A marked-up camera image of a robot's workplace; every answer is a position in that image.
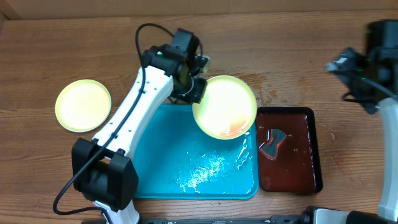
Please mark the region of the dark red water tray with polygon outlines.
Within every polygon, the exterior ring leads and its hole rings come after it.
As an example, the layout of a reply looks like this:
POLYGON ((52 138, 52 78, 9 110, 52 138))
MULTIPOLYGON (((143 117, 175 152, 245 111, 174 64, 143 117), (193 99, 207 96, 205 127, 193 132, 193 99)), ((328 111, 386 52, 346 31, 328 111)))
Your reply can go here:
POLYGON ((314 112, 307 107, 260 107, 256 116, 259 185, 266 192, 315 194, 323 189, 314 112), (277 158, 259 152, 269 129, 286 139, 277 158))

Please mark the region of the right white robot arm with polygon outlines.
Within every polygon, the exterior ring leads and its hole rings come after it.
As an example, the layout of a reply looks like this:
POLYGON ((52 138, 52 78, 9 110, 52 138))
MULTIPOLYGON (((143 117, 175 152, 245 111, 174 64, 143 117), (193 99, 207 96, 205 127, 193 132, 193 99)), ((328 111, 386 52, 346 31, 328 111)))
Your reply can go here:
POLYGON ((397 20, 367 25, 366 52, 342 51, 326 70, 349 89, 341 99, 379 113, 384 134, 384 182, 374 221, 397 223, 397 20))

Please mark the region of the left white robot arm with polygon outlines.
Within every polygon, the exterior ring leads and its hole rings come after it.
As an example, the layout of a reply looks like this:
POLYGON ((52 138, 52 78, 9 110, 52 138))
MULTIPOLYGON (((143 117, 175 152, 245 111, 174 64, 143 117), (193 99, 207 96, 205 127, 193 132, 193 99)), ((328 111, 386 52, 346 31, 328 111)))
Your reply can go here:
POLYGON ((103 223, 140 223, 133 198, 138 186, 132 160, 149 121, 169 97, 198 103, 206 80, 198 77, 209 58, 199 38, 178 29, 172 41, 138 53, 141 67, 135 83, 109 122, 92 140, 72 147, 73 186, 94 203, 103 223))

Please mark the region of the yellow plate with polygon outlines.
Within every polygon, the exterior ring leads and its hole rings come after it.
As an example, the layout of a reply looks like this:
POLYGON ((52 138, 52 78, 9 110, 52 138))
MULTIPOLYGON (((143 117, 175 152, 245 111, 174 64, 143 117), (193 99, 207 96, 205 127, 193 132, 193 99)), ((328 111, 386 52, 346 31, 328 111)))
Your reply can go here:
POLYGON ((235 139, 253 125, 257 114, 256 97, 243 80, 219 75, 207 80, 199 103, 192 106, 198 127, 220 140, 235 139))
POLYGON ((55 115, 63 128, 84 133, 94 130, 111 112, 108 89, 95 80, 82 79, 67 85, 55 102, 55 115))

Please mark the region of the teal plastic tray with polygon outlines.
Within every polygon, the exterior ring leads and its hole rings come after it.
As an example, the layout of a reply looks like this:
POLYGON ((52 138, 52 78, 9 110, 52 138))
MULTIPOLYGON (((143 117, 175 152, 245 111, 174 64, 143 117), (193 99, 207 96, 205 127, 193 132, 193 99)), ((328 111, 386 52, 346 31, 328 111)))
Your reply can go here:
POLYGON ((259 189, 256 128, 219 140, 197 126, 192 106, 161 105, 133 165, 136 198, 246 200, 259 189))

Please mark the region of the red black sponge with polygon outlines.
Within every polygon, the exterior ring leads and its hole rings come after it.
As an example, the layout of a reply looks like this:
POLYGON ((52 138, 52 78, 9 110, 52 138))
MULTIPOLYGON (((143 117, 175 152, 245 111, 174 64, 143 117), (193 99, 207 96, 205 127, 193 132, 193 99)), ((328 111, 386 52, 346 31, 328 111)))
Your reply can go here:
POLYGON ((269 129, 266 140, 259 146, 259 152, 270 160, 275 160, 280 146, 286 139, 286 134, 279 129, 269 129))

